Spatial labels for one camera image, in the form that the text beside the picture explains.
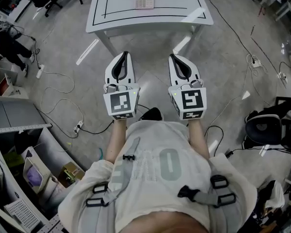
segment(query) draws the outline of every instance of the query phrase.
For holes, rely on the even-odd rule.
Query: concrete floor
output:
[[[76,65],[80,55],[97,38],[94,33],[85,32],[91,1],[83,0],[84,4],[80,5],[78,0],[61,0],[63,9],[54,7],[48,18],[44,17],[44,10],[36,14],[37,9],[30,5],[19,23],[25,27],[26,34],[37,39],[37,47],[41,50],[38,60],[46,66],[45,71],[67,74],[73,77],[75,82],[75,89],[68,94],[48,89],[44,96],[43,109],[50,110],[60,98],[70,99],[84,113],[83,128],[99,132],[112,120],[106,113],[103,85],[105,67],[113,57],[103,44],[98,42],[81,64]],[[273,104],[276,96],[291,97],[291,70],[282,66],[289,80],[285,89],[278,83],[276,72],[270,62],[251,39],[252,37],[258,42],[278,70],[281,61],[289,63],[287,55],[289,34],[281,22],[275,22],[271,9],[267,9],[265,15],[261,14],[258,17],[260,5],[256,1],[212,0],[249,51],[267,68],[267,73],[259,68],[259,75],[253,76],[261,98],[253,87],[250,70],[246,76],[246,50],[209,0],[205,1],[214,25],[204,29],[200,39],[195,42],[190,57],[190,60],[198,66],[207,88],[208,109],[202,119],[204,129],[232,98],[243,94],[244,91],[251,94],[244,100],[242,96],[233,100],[213,123],[224,130],[224,139],[217,151],[219,153],[241,147],[244,137],[243,119],[252,110],[268,107],[263,100]],[[164,113],[165,120],[170,121],[179,119],[167,95],[170,85],[167,58],[184,37],[183,33],[150,32],[111,39],[118,51],[128,50],[133,57],[136,80],[141,87],[139,103],[147,107],[158,107]],[[21,41],[26,46],[32,44],[26,37],[22,37]],[[37,80],[35,78],[37,71],[36,63],[32,64],[24,86],[38,108],[47,86],[54,86],[62,91],[69,91],[72,88],[72,83],[67,77],[55,74],[43,74],[41,79]],[[145,111],[144,108],[138,107],[137,117],[139,118]],[[49,116],[71,135],[73,128],[81,120],[78,109],[67,100],[61,101]],[[51,131],[68,153],[83,167],[88,168],[93,161],[99,159],[99,148],[105,151],[111,127],[99,135],[81,132],[79,137],[73,140],[63,135],[56,126]],[[220,139],[221,132],[216,128],[210,129],[209,146],[214,140]],[[238,150],[231,156],[230,161],[256,186],[269,175],[283,182],[291,168],[291,156],[275,151],[269,151],[261,157],[258,150]]]

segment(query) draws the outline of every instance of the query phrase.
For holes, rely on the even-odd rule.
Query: black cable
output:
[[[282,61],[282,62],[280,62],[280,64],[279,64],[279,72],[281,72],[281,71],[280,71],[280,69],[281,69],[281,64],[285,64],[287,67],[291,68],[291,66],[289,66],[286,62]]]
[[[270,58],[267,56],[267,54],[263,51],[263,49],[258,45],[258,43],[254,40],[254,38],[251,38],[255,44],[258,46],[258,48],[262,51],[262,53],[265,55],[265,57],[268,59],[268,61],[271,63],[271,65],[273,66],[275,72],[279,75],[279,73],[276,70],[276,67],[273,65],[272,61],[270,60]]]
[[[138,106],[141,106],[141,107],[144,107],[144,108],[150,110],[148,107],[146,107],[146,106],[144,106],[144,105],[139,104]]]
[[[209,126],[209,127],[206,129],[206,132],[205,132],[205,135],[204,135],[204,136],[206,136],[206,134],[207,134],[208,130],[209,130],[210,128],[212,128],[212,127],[218,128],[218,129],[220,129],[220,130],[222,131],[222,138],[221,138],[221,140],[220,140],[220,142],[219,142],[219,144],[218,144],[217,148],[216,148],[216,149],[215,149],[215,151],[214,151],[214,155],[213,155],[213,156],[215,156],[215,154],[216,154],[216,152],[217,152],[217,150],[218,150],[218,147],[219,147],[220,143],[221,143],[221,142],[222,142],[222,140],[223,140],[223,137],[224,137],[224,132],[223,132],[223,129],[222,129],[221,127],[219,127],[219,126],[216,126],[216,125],[211,125],[211,126]]]
[[[230,156],[233,154],[233,152],[236,151],[236,150],[262,150],[262,149],[255,149],[255,148],[252,148],[252,149],[235,149],[235,150],[233,150],[233,151],[231,151],[231,152],[229,152],[229,153],[227,154],[228,157],[230,157]],[[270,148],[270,149],[267,149],[266,151],[271,151],[271,150],[276,150],[276,151],[278,151],[278,152],[288,153],[288,154],[291,155],[291,153],[288,152],[289,149],[285,149],[285,148],[283,148],[283,149]]]
[[[82,128],[80,128],[80,126],[78,125],[78,128],[80,129],[80,130],[82,130],[82,131],[85,131],[85,132],[88,132],[88,133],[90,133],[90,134],[101,134],[101,133],[103,133],[103,132],[105,132],[109,127],[110,127],[110,125],[111,124],[113,124],[113,122],[114,122],[114,120],[112,120],[112,122],[103,130],[103,131],[101,131],[101,132],[98,132],[98,133],[93,133],[93,132],[90,132],[90,131],[87,131],[87,130],[84,130],[84,129],[82,129]]]
[[[229,25],[229,23],[224,19],[224,17],[221,15],[219,9],[218,9],[218,8],[217,8],[217,7],[212,3],[212,1],[209,0],[209,2],[213,5],[213,7],[216,8],[216,10],[218,11],[219,15],[222,17],[222,19],[224,20],[224,22],[225,22],[225,23],[226,23],[226,24],[231,28],[231,30],[235,33],[235,35],[237,35],[237,37],[238,37],[240,43],[242,44],[242,46],[244,47],[244,49],[246,49],[246,51],[250,54],[250,56],[251,56],[251,58],[252,58],[252,63],[254,64],[255,61],[254,61],[254,59],[253,59],[253,57],[252,57],[251,52],[249,52],[249,50],[244,46],[244,44],[243,44],[242,40],[240,39],[239,35],[238,35],[238,34],[236,33],[236,31],[231,27],[231,25]]]
[[[37,111],[41,114],[44,114],[48,119],[50,119],[57,127],[58,127],[58,129],[60,129],[60,131],[65,135],[65,136],[67,136],[67,137],[69,137],[69,138],[71,138],[71,139],[75,139],[75,138],[77,138],[79,135],[77,134],[77,136],[75,136],[75,137],[71,137],[71,136],[69,136],[69,135],[67,135],[62,129],[61,129],[61,127],[59,127],[58,126],[58,124],[56,123],[56,122],[54,122],[54,120],[52,119],[52,118],[50,118],[47,114],[45,114],[45,113],[43,113],[42,111],[40,111],[37,107],[36,107],[36,109],[37,109]]]
[[[146,107],[146,106],[144,106],[144,105],[141,105],[141,104],[139,104],[138,106],[141,106],[141,107],[144,107],[144,108],[146,108],[146,109],[148,109],[148,110],[150,110],[148,107]],[[78,128],[80,129],[80,130],[82,130],[82,131],[85,131],[85,132],[88,132],[88,133],[90,133],[90,134],[101,134],[101,133],[103,133],[103,132],[105,132],[109,127],[110,127],[110,125],[111,124],[113,124],[114,123],[114,120],[103,130],[103,131],[101,131],[101,132],[98,132],[98,133],[93,133],[93,132],[90,132],[90,131],[87,131],[87,130],[84,130],[84,129],[82,129],[79,125],[78,125]]]

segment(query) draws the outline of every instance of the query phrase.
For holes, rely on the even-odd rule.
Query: white cable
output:
[[[254,87],[254,89],[255,89],[255,91],[257,92],[257,94],[262,98],[262,96],[258,93],[258,91],[257,91],[257,89],[256,89],[256,86],[255,86],[255,84],[254,84],[254,81],[253,81],[253,75],[255,75],[256,77],[259,75],[259,73],[258,73],[258,71],[257,70],[252,70],[251,69],[251,64],[252,64],[252,62],[253,62],[253,59],[255,60],[255,61],[257,61],[257,60],[259,60],[258,58],[257,58],[257,56],[255,56],[255,55],[252,55],[252,57],[251,57],[251,55],[250,54],[248,54],[247,56],[246,56],[246,62],[247,62],[247,64],[248,64],[248,66],[247,66],[247,72],[246,72],[246,76],[245,76],[245,78],[244,78],[244,82],[243,82],[243,86],[242,86],[242,92],[238,95],[238,96],[236,96],[236,97],[234,97],[234,98],[232,98],[228,103],[227,103],[227,105],[224,107],[224,109],[221,111],[221,113],[211,122],[211,124],[209,125],[209,127],[215,122],[215,120],[216,119],[218,119],[219,117],[220,117],[220,115],[222,115],[222,113],[225,111],[225,109],[229,106],[229,104],[232,102],[232,101],[234,101],[236,98],[239,98],[242,94],[243,94],[243,90],[244,90],[244,87],[245,87],[245,84],[246,84],[246,79],[247,79],[247,75],[248,75],[248,70],[250,69],[250,71],[251,71],[251,77],[252,77],[252,84],[253,84],[253,87]],[[265,67],[265,66],[263,66],[262,65],[262,68],[263,68],[263,71],[265,72],[265,73],[267,73],[268,72],[268,70],[267,70],[267,68]]]
[[[75,105],[75,106],[78,108],[79,112],[80,112],[81,115],[82,115],[82,122],[84,122],[84,114],[82,113],[81,109],[79,108],[79,106],[77,106],[77,105],[76,105],[73,101],[71,101],[70,99],[60,99],[60,100],[57,101],[57,103],[54,105],[54,107],[53,107],[50,111],[47,111],[47,112],[46,112],[46,111],[43,110],[43,108],[42,108],[42,102],[43,102],[43,97],[44,97],[45,91],[46,91],[47,89],[50,88],[50,89],[53,89],[53,90],[58,91],[58,92],[60,92],[60,93],[65,93],[65,94],[67,94],[67,93],[72,92],[73,89],[74,89],[74,87],[75,87],[75,83],[74,83],[73,79],[72,79],[71,77],[69,77],[68,75],[65,75],[65,74],[62,74],[62,73],[59,73],[59,72],[45,72],[45,71],[43,71],[43,72],[44,72],[44,73],[47,73],[47,74],[59,74],[59,75],[62,75],[62,76],[66,76],[66,77],[68,77],[68,78],[72,81],[72,83],[73,83],[73,87],[72,87],[72,89],[71,89],[70,91],[60,91],[60,90],[58,90],[58,89],[56,89],[56,88],[54,88],[54,87],[52,87],[52,86],[48,86],[48,87],[46,87],[46,88],[44,89],[44,91],[43,91],[42,98],[41,98],[41,102],[40,102],[41,112],[44,113],[44,114],[49,114],[49,113],[51,113],[53,110],[55,110],[56,106],[58,105],[58,103],[59,103],[60,101],[62,101],[62,100],[67,100],[67,101],[70,101],[73,105]]]
[[[248,70],[249,70],[249,65],[247,66],[247,71],[246,71],[246,76],[245,76],[245,78],[244,78],[244,81],[243,81],[243,86],[242,86],[242,92],[238,95],[238,96],[236,96],[236,97],[234,97],[234,98],[232,98],[228,103],[227,103],[227,105],[224,107],[224,109],[221,111],[221,113],[211,122],[211,124],[209,125],[209,127],[215,122],[215,120],[216,119],[218,119],[219,118],[219,116],[220,115],[222,115],[222,113],[225,111],[225,109],[229,106],[229,104],[232,102],[232,101],[234,101],[236,98],[239,98],[242,94],[243,94],[243,90],[244,90],[244,86],[245,86],[245,84],[246,84],[246,79],[247,79],[247,75],[248,75]]]
[[[253,60],[255,60],[255,61],[259,61],[259,59],[258,59],[257,56],[255,56],[255,55],[252,55],[252,56],[251,56],[250,54],[248,54],[248,55],[246,56],[246,62],[248,63],[248,66],[249,66],[249,67],[252,66]],[[267,68],[266,68],[265,66],[263,66],[263,65],[261,65],[261,66],[262,66],[263,71],[267,74],[267,73],[268,73]],[[260,93],[258,92],[258,90],[257,90],[257,88],[256,88],[256,86],[255,86],[255,84],[254,84],[253,75],[256,76],[256,77],[259,76],[258,71],[257,71],[256,69],[253,69],[253,70],[252,70],[251,67],[250,67],[250,70],[251,70],[252,84],[253,84],[253,87],[254,87],[256,93],[260,96],[260,98],[263,100],[264,103],[266,103],[268,106],[271,106],[268,102],[266,102],[266,101],[263,99],[263,97],[260,95]]]
[[[108,83],[106,83],[106,84],[103,85],[103,89],[105,90],[105,93],[107,93],[107,90],[108,90],[109,85],[110,84],[108,84]],[[124,84],[120,84],[117,87],[120,87],[120,86],[125,86],[126,87],[126,91],[127,90],[132,90],[132,87],[131,86],[127,86],[127,85],[124,85]]]

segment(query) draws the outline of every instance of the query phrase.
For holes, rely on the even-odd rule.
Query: white table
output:
[[[118,52],[109,37],[149,30],[192,33],[185,54],[213,20],[204,0],[154,0],[154,9],[136,10],[135,0],[92,0],[86,32],[95,32],[113,56]]]

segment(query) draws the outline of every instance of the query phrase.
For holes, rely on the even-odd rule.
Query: storage box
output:
[[[85,173],[72,162],[63,166],[62,171],[58,176],[58,181],[64,186],[69,187],[76,180],[81,180]]]
[[[39,156],[35,155],[26,158],[23,177],[35,193],[43,190],[50,175],[50,170],[41,161]]]

